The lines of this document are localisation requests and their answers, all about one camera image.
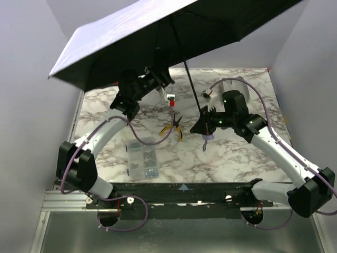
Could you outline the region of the beige umbrella case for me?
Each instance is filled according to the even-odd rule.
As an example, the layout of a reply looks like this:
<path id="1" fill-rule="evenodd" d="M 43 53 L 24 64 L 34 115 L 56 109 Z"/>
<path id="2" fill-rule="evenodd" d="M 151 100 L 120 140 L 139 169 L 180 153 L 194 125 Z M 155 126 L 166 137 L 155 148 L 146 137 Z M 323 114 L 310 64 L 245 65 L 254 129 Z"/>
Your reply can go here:
<path id="1" fill-rule="evenodd" d="M 246 103 L 249 103 L 251 97 L 250 97 L 250 93 L 249 93 L 247 85 L 242 82 L 244 81 L 244 78 L 241 76 L 238 76 L 237 79 L 238 80 L 223 81 L 222 83 L 219 84 L 220 89 L 222 92 L 227 92 L 230 90 L 237 90 L 244 95 Z"/>

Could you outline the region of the lilac umbrella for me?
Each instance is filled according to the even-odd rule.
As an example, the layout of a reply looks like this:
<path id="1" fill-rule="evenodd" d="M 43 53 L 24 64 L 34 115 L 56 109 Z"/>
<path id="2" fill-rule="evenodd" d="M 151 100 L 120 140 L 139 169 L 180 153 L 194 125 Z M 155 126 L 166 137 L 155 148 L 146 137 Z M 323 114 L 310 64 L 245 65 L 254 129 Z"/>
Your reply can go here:
<path id="1" fill-rule="evenodd" d="M 49 75 L 88 92 L 245 38 L 296 1 L 138 1 L 79 27 Z"/>

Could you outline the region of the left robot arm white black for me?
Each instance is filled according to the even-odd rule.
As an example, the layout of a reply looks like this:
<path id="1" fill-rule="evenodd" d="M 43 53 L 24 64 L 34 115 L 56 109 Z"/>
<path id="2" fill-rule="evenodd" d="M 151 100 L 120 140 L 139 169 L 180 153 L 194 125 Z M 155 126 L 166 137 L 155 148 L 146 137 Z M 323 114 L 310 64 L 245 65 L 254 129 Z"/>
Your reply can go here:
<path id="1" fill-rule="evenodd" d="M 135 70 L 123 71 L 116 84 L 118 93 L 105 118 L 75 142 L 65 141 L 60 146 L 57 177 L 61 180 L 61 193 L 72 193 L 65 190 L 65 185 L 70 184 L 74 190 L 107 199 L 113 186 L 98 176 L 95 159 L 118 132 L 131 126 L 131 121 L 140 110 L 139 102 L 153 90 L 161 93 L 172 110 L 175 96 L 166 95 L 165 88 L 173 83 L 167 66 L 147 67 L 143 76 L 139 76 Z"/>

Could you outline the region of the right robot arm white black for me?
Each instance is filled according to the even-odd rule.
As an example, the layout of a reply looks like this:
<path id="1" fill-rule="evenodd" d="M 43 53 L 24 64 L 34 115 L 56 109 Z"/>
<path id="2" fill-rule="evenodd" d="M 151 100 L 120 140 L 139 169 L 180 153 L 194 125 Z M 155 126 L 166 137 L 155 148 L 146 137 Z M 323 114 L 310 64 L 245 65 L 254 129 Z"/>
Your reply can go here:
<path id="1" fill-rule="evenodd" d="M 305 218 L 332 198 L 335 174 L 330 168 L 321 169 L 299 155 L 262 116 L 249 112 L 245 97 L 239 91 L 224 92 L 222 100 L 225 110 L 218 112 L 204 106 L 190 132 L 208 141 L 213 139 L 216 129 L 231 128 L 236 135 L 267 154 L 291 180 L 290 184 L 253 180 L 248 186 L 250 195 L 256 200 L 289 205 Z"/>

